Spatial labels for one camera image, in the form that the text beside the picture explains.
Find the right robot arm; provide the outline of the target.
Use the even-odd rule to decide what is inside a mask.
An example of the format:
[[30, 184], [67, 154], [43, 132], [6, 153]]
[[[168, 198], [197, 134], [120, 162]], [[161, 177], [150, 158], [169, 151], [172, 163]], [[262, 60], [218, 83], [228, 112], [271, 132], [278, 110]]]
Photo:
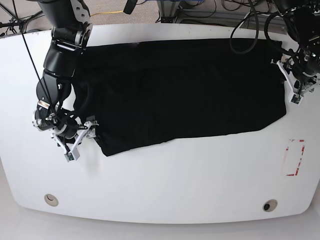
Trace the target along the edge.
[[43, 74], [36, 86], [38, 103], [34, 126], [40, 131], [55, 131], [58, 146], [69, 151], [79, 130], [76, 113], [62, 105], [72, 89], [72, 78], [83, 54], [93, 25], [90, 10], [83, 0], [39, 0], [53, 28], [51, 43], [43, 63]]

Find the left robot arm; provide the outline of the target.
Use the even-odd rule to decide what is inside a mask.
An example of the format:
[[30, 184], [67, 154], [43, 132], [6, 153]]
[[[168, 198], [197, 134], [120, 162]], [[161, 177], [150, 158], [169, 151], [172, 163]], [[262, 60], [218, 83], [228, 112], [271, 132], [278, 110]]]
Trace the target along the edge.
[[320, 2], [318, 0], [274, 0], [276, 16], [282, 17], [287, 33], [298, 43], [291, 53], [294, 88], [301, 93], [320, 73]]

